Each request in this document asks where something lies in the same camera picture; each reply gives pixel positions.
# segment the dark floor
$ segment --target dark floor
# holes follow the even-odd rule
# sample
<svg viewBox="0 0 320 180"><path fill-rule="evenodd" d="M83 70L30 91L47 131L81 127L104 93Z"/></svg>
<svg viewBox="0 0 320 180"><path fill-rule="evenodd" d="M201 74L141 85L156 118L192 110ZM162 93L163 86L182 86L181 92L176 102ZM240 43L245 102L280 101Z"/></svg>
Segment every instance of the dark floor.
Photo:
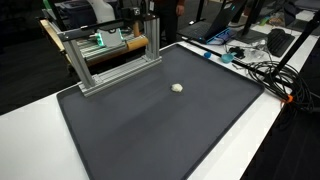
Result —
<svg viewBox="0 0 320 180"><path fill-rule="evenodd" d="M179 19L179 28L195 19L198 3L198 0L186 0L186 12ZM130 4L130 0L125 1L126 6ZM204 8L203 17L212 21L219 9L218 4L209 3ZM39 12L34 11L29 16L41 16ZM75 83L74 78L68 75L65 60L57 48L42 36L35 21L30 21L26 23L27 28L15 30L10 27L10 32L2 31L0 34L0 44L4 46L4 52L0 54L0 114ZM19 40L16 41L13 37L19 37ZM301 73L311 91L316 94L320 94L319 49L320 43ZM242 179L319 179L319 122L319 114L303 113L299 113L284 130L279 130L276 122Z"/></svg>

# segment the white table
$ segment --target white table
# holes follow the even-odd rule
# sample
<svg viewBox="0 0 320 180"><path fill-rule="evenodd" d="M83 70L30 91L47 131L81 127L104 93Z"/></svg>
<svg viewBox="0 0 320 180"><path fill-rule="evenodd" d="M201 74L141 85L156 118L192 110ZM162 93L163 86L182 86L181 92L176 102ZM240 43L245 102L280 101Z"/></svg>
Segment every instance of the white table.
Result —
<svg viewBox="0 0 320 180"><path fill-rule="evenodd" d="M312 14L305 12L298 17L310 19ZM256 26L253 29L268 33L271 28L271 26ZM289 64L300 70L316 41L317 37L310 36ZM204 53L203 50L185 42L179 44L201 55ZM223 47L207 47L224 53ZM218 57L213 56L210 60L245 76L244 70L236 70L231 63L222 64ZM267 91L263 93L238 119L189 179L240 179L280 110L280 101ZM0 179L89 179L63 119L56 94L0 117Z"/></svg>

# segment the blue object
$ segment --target blue object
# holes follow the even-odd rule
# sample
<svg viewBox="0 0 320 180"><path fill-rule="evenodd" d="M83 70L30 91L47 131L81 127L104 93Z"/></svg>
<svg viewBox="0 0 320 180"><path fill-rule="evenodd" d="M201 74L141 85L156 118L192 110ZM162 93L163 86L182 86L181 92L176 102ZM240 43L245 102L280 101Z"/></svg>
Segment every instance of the blue object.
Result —
<svg viewBox="0 0 320 180"><path fill-rule="evenodd" d="M221 56L221 60L223 63L230 63L231 61L233 61L234 59L234 56L236 55L237 53L233 52L233 53L229 53L229 54L224 54Z"/></svg>
<svg viewBox="0 0 320 180"><path fill-rule="evenodd" d="M204 54L203 54L203 56L205 57L205 58L210 58L211 57L211 53L210 52L205 52Z"/></svg>

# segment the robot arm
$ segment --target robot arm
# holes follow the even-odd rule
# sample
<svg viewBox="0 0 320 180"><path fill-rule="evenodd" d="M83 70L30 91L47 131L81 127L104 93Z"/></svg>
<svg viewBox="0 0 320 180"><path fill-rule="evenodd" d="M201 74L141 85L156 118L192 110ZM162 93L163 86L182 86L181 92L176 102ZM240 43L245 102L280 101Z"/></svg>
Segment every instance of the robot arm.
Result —
<svg viewBox="0 0 320 180"><path fill-rule="evenodd" d="M97 17L98 23L104 23L115 20L114 11L112 6L108 2L114 0L87 0L92 6L94 13ZM97 30L101 39L102 46L115 47L122 43L122 36L120 29L114 31Z"/></svg>

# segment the gray textured mat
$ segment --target gray textured mat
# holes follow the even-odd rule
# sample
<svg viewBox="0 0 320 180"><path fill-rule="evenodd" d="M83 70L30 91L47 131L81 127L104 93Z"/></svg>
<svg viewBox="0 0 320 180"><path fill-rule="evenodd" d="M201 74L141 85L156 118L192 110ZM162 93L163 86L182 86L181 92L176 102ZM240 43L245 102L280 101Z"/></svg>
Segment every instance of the gray textured mat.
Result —
<svg viewBox="0 0 320 180"><path fill-rule="evenodd" d="M181 47L163 62L85 98L58 94L91 179L177 180L190 175L263 87ZM180 83L182 93L170 85Z"/></svg>

